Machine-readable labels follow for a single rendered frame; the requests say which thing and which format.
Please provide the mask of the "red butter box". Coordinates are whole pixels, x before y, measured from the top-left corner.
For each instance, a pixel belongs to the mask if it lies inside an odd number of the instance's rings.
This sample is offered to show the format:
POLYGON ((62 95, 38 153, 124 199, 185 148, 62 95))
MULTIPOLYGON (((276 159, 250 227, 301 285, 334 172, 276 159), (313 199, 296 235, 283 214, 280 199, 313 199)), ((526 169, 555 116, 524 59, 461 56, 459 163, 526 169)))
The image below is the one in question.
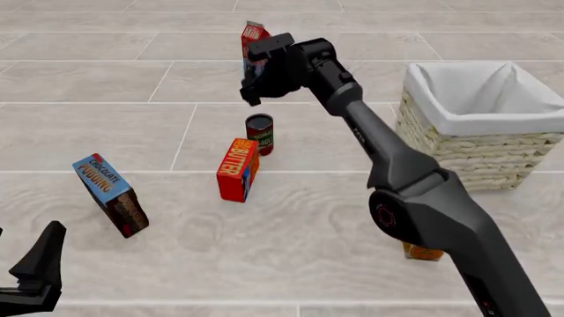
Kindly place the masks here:
POLYGON ((258 168, 258 142, 235 138, 216 173, 220 197, 245 203, 258 168))

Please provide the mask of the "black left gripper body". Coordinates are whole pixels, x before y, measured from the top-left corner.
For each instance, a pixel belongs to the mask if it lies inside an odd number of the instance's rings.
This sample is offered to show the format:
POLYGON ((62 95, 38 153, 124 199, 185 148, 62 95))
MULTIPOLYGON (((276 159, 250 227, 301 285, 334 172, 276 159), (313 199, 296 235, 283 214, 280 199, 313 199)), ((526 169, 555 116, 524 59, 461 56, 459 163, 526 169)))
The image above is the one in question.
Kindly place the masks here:
POLYGON ((39 282, 0 287, 0 313, 52 312, 61 295, 61 288, 57 285, 39 282))

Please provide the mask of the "tomato sauce can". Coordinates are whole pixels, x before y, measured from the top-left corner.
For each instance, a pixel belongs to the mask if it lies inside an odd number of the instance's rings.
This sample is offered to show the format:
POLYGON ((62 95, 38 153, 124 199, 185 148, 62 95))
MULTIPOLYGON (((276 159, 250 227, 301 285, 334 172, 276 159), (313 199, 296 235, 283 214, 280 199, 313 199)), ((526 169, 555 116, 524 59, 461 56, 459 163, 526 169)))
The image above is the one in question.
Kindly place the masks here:
POLYGON ((246 121, 247 139, 258 142, 261 156, 270 155, 274 148, 273 118, 267 114, 250 115, 246 121))

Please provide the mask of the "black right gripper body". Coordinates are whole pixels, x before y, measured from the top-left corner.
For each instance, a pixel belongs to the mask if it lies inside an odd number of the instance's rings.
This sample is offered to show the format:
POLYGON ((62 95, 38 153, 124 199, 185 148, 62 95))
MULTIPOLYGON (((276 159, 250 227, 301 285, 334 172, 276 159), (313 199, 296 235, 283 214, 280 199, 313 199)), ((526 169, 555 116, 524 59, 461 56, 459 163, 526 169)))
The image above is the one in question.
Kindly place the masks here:
POLYGON ((306 69, 303 61, 286 56, 267 59, 261 75, 253 78, 261 81, 261 99, 280 98, 298 91, 302 87, 298 76, 306 69))

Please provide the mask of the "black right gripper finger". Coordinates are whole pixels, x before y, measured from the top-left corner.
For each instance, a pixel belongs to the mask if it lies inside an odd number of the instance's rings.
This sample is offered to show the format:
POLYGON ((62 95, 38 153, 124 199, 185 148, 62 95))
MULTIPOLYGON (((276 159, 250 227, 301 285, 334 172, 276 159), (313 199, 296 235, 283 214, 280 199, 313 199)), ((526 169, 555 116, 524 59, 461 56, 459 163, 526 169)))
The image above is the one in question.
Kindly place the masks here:
POLYGON ((261 104, 261 81, 253 78, 244 78, 241 81, 240 95, 250 106, 255 107, 261 104))

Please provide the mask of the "pale woven wicker basket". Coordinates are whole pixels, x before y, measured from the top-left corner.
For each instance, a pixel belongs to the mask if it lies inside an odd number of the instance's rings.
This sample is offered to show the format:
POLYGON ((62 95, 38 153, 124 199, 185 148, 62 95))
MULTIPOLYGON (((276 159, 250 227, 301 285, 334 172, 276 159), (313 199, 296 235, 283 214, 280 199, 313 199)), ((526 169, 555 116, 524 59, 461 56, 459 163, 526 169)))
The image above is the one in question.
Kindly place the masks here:
POLYGON ((564 132, 444 136, 424 118, 405 88, 397 110, 397 134, 414 150, 458 174, 466 189, 514 189, 564 139, 564 132))

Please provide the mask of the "white cloth basket liner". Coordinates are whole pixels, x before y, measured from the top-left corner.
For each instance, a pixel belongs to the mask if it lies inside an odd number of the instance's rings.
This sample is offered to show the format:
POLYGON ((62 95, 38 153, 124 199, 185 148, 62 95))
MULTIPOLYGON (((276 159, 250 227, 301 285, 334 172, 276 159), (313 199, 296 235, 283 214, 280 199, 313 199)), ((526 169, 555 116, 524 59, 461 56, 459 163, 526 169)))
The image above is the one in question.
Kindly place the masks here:
POLYGON ((404 88, 444 136, 564 132, 564 98, 514 63, 410 63, 404 88))

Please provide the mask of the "red and white milk carton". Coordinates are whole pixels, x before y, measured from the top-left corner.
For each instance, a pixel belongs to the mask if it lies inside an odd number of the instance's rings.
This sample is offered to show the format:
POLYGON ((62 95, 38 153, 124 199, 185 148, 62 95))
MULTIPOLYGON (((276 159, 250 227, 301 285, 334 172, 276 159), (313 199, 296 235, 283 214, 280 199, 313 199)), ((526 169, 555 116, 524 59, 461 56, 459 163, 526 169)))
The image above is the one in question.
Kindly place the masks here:
POLYGON ((244 78, 260 76, 267 60, 252 62, 248 58, 249 44, 255 41, 269 39, 272 35, 263 24, 248 20, 241 34, 241 52, 244 69, 244 78))

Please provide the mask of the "blue chocolate pudding box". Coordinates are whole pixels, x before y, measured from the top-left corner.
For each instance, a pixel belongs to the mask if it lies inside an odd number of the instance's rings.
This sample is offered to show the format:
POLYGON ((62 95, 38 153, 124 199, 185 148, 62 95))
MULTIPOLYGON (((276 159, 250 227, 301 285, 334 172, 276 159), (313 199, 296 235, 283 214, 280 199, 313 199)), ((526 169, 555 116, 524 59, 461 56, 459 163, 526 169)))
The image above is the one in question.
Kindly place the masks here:
POLYGON ((93 200, 125 239, 149 226, 132 186, 99 153, 72 166, 93 200))

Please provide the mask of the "orange juice carton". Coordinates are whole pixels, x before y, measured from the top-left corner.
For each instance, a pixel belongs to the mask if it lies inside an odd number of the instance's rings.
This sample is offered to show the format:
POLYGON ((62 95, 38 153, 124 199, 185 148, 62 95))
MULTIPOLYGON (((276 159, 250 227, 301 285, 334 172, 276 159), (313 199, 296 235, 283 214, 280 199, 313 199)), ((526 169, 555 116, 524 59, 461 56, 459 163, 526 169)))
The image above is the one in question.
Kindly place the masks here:
POLYGON ((402 245, 404 256, 408 259, 419 261, 439 261, 444 255, 444 252, 442 250, 419 247, 407 242, 402 242, 402 245))

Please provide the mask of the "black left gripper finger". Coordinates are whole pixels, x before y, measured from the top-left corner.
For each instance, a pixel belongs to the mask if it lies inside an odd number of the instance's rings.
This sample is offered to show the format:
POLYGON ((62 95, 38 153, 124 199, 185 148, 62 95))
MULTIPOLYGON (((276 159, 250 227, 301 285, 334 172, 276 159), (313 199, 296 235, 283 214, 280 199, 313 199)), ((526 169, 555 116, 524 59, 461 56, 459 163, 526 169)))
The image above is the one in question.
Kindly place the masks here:
POLYGON ((18 279, 19 291, 40 291, 43 287, 62 288, 61 258, 66 228, 51 221, 33 247, 9 273, 18 279))

